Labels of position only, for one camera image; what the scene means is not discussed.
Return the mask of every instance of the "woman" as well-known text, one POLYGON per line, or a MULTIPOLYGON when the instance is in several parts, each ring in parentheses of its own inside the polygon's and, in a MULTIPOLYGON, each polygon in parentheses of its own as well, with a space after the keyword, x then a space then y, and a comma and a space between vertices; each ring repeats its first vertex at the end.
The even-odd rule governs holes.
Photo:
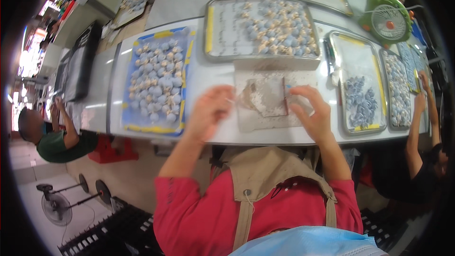
POLYGON ((420 117, 425 111, 425 95, 421 92, 414 100, 414 116, 406 142, 397 142, 387 151, 383 148, 371 151, 372 181, 378 193, 388 199, 406 203, 429 202, 445 176, 448 157, 442 151, 436 102, 431 94, 428 77, 419 72, 427 93, 431 144, 429 152, 419 152, 420 117))
POLYGON ((197 100, 182 139, 155 179, 153 229, 166 255, 227 255, 249 240, 302 225, 363 232, 350 169, 330 129, 330 106, 310 86, 291 88, 290 94, 314 107, 310 117, 290 105, 319 146, 325 180, 307 160, 261 147, 231 158, 229 169, 201 197, 190 176, 234 99, 233 87, 213 87, 197 100))

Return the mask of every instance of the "red stool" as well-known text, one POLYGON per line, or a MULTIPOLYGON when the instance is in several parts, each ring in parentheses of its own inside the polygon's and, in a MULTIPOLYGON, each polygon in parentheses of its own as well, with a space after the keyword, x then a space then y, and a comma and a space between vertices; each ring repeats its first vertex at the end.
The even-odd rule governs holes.
POLYGON ((125 138, 124 147, 125 152, 119 154, 116 149, 111 147, 109 136, 100 134, 98 136, 98 145, 93 152, 88 154, 88 158, 101 164, 139 159, 139 154, 133 152, 131 149, 131 139, 125 138))

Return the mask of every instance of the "black shirt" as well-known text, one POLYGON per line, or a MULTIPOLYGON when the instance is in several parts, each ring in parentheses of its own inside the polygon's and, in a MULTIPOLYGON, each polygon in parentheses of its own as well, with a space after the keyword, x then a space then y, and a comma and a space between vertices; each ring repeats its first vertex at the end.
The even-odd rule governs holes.
POLYGON ((407 203, 426 203, 438 185, 434 163, 439 151, 436 145, 430 152, 420 153, 423 165, 411 179, 405 156, 406 143, 370 152, 372 180, 378 193, 385 198, 407 203))

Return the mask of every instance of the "hand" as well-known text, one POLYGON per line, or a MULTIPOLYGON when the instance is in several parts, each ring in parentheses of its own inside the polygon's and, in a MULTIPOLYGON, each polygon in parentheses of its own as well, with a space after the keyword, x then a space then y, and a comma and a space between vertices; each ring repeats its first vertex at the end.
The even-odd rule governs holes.
POLYGON ((57 109, 59 109, 62 112, 65 111, 65 105, 63 105, 63 100, 61 99, 61 97, 56 97, 54 103, 57 109))
POLYGON ((425 111, 426 102, 425 102, 425 94, 420 92, 417 97, 414 99, 414 112, 422 113, 425 111))
POLYGON ((428 77, 425 73, 425 71, 421 70, 419 71, 419 78, 422 80, 422 85, 424 86, 425 91, 428 93, 428 91, 431 91, 429 84, 428 84, 428 77))
POLYGON ((290 94, 302 95, 307 98, 314 108, 314 114, 310 117, 305 110, 297 104, 289 107, 302 122, 310 138, 317 144, 333 136, 330 128, 330 106, 324 102, 318 90, 311 86, 297 86, 289 90, 290 94))
POLYGON ((232 108, 234 88, 219 85, 208 89, 194 105, 184 136, 197 143, 204 144, 215 134, 220 120, 226 118, 232 108))
POLYGON ((57 105, 55 105, 55 103, 52 103, 52 105, 50 106, 50 115, 51 117, 56 118, 57 114, 58 114, 57 105))

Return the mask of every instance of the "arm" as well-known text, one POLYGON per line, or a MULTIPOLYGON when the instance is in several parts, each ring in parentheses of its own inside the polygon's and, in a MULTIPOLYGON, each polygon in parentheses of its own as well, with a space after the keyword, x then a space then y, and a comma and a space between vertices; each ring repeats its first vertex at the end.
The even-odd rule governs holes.
POLYGON ((205 142, 231 110, 232 90, 232 86, 216 86, 196 101, 185 133, 161 168, 159 177, 191 176, 205 142))
POLYGON ((427 93, 429 121, 431 123, 431 142, 432 145, 435 146, 441 142, 441 138, 439 136, 438 109, 436 108, 436 102, 433 98, 433 94, 431 93, 431 88, 429 87, 428 77, 425 71, 419 71, 419 77, 422 80, 422 85, 427 93))
POLYGON ((406 142, 405 149, 406 162, 408 163, 409 175, 411 179, 418 174, 423 165, 417 145, 419 143, 420 116, 424 110, 425 96, 423 93, 420 93, 414 100, 414 116, 412 118, 411 128, 409 129, 409 137, 406 142))
POLYGON ((307 98, 315 110, 310 117, 301 106, 289 105, 299 117, 308 135, 321 150, 322 169, 325 178, 327 180, 351 180, 349 165, 330 128, 330 105, 324 102, 321 94, 315 88, 310 86, 293 87, 289 92, 307 98))
POLYGON ((63 117, 63 122, 66 128, 66 134, 63 137, 63 141, 65 142, 65 147, 67 149, 70 149, 73 146, 77 145, 77 143, 79 142, 79 135, 77 134, 76 129, 74 128, 73 121, 66 113, 65 106, 63 106, 63 102, 60 97, 55 98, 55 104, 57 105, 57 108, 60 110, 60 114, 63 117))
POLYGON ((58 108, 57 105, 52 104, 50 106, 50 119, 52 122, 52 130, 54 132, 60 131, 60 125, 58 124, 58 108))

